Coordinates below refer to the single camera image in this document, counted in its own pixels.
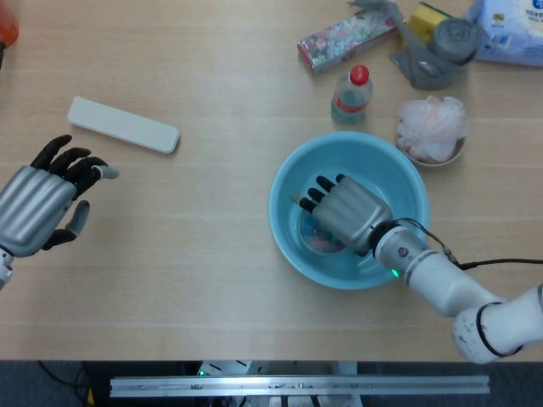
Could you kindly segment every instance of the small bowl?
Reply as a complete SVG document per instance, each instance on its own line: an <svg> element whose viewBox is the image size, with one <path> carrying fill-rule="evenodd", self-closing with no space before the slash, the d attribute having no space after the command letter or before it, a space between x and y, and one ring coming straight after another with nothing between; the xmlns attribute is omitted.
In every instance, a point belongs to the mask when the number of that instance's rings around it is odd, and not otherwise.
<svg viewBox="0 0 543 407"><path fill-rule="evenodd" d="M395 218L411 217L428 226L428 194L409 159L380 138L339 131L306 142L277 172L268 200L271 234L288 262L314 282L344 290L376 287L393 276L372 255L361 258L349 248L322 253L301 235L303 211L290 196L305 194L319 175L334 179L339 173L382 198Z"/></svg>
<svg viewBox="0 0 543 407"><path fill-rule="evenodd" d="M431 162L428 162L428 161L421 161L419 159L413 158L411 155L409 155L409 153L407 151L405 151L403 148L401 148L398 145L398 141L396 139L396 147L403 154L405 154L407 156L407 158L412 161L412 163L414 163L415 165L417 165L419 167L423 167L423 168L438 168L438 167L443 167L445 165L451 164L452 162L456 161L456 159L458 157L460 157L460 154L462 153L462 151L464 149L464 144L466 144L466 139L465 138L462 138L462 139L458 140L456 142L456 146L455 146L455 149L454 149L451 157L449 159L447 159L444 163L431 163Z"/></svg>

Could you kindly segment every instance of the pink floral package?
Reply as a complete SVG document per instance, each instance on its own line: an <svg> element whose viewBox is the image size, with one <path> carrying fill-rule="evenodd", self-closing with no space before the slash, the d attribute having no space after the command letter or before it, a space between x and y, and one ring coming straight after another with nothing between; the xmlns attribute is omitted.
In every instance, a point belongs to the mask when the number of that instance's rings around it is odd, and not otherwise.
<svg viewBox="0 0 543 407"><path fill-rule="evenodd" d="M364 9L298 42L298 51L313 75L353 58L397 33L383 8Z"/></svg>

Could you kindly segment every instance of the silver robotic hand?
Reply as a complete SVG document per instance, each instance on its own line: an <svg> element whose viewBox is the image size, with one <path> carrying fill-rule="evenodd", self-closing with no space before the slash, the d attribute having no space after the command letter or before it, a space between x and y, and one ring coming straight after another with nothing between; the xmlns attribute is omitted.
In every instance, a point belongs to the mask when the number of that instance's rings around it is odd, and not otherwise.
<svg viewBox="0 0 543 407"><path fill-rule="evenodd" d="M381 264L441 315L455 317L453 342L475 363L488 363L543 341L543 284L508 302L394 221L388 205L349 177L318 176L299 206L345 246Z"/></svg>
<svg viewBox="0 0 543 407"><path fill-rule="evenodd" d="M14 257L76 239L90 209L80 201L64 229L56 229L70 206L101 178L118 172L86 148L71 148L55 156L71 136L52 140L30 165L22 167L0 192L0 288L11 278Z"/></svg>

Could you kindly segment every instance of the red bottle cap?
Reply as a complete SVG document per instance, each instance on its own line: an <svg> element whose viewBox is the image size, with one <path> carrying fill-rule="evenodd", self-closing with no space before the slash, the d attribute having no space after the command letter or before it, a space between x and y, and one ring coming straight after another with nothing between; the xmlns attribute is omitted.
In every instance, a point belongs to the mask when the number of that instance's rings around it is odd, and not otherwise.
<svg viewBox="0 0 543 407"><path fill-rule="evenodd" d="M370 70L365 65L355 65L350 70L349 79L353 85L364 85L370 79Z"/></svg>

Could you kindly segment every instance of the orange object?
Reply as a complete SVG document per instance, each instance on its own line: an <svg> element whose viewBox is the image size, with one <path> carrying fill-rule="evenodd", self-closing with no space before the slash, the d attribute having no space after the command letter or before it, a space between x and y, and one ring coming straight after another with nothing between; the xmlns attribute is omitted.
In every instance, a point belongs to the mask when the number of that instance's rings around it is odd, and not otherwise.
<svg viewBox="0 0 543 407"><path fill-rule="evenodd" d="M19 35L19 25L4 0L0 0L0 48L7 48Z"/></svg>

